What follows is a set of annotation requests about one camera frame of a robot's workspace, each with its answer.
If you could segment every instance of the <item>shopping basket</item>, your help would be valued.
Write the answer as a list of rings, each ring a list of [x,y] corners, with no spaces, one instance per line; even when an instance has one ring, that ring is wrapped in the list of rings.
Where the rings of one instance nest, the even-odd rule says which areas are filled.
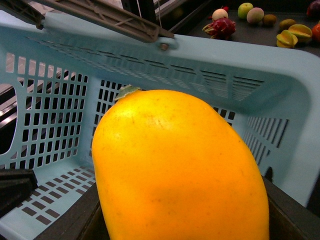
[[[184,35],[145,43],[59,13],[47,13],[40,30],[3,14],[0,84],[14,88],[17,116],[0,168],[32,169],[38,184],[0,219],[4,237],[35,238],[95,183],[93,134],[128,84],[212,105],[261,174],[272,170],[276,186],[307,204],[320,169],[319,57]]]

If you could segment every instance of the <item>pinkish fruit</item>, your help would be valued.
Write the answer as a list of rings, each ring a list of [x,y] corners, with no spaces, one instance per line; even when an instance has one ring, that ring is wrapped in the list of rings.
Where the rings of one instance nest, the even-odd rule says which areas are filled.
[[[212,39],[228,40],[236,31],[236,23],[229,18],[219,18],[204,26],[202,30]]]

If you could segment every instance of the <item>yellow papaya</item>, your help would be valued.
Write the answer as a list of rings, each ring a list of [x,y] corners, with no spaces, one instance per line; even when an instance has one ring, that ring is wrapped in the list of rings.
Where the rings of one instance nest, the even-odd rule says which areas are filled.
[[[203,100],[137,90],[92,141],[112,240],[268,240],[266,189],[250,150]]]

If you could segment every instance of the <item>black display shelf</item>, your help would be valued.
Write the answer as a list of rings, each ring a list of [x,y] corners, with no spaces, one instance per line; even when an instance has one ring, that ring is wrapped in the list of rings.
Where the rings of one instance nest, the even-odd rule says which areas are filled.
[[[238,18],[238,12],[236,10],[230,10],[228,13],[229,19],[235,22],[236,31],[228,41],[277,47],[277,35],[281,32],[279,30],[279,23],[282,20],[294,19],[297,24],[306,25],[311,29],[319,21],[318,19],[308,18],[304,13],[265,12],[265,14],[274,14],[277,17],[274,26],[266,27],[263,26],[262,22],[257,25],[250,25],[246,20]],[[209,16],[210,13],[199,21],[195,27],[190,28],[189,32],[185,32],[184,34],[194,37],[210,38],[209,35],[202,31],[205,25],[212,22],[211,19],[208,19]],[[320,57],[320,43],[313,40],[309,40],[307,43],[297,44],[294,49],[303,50]]]

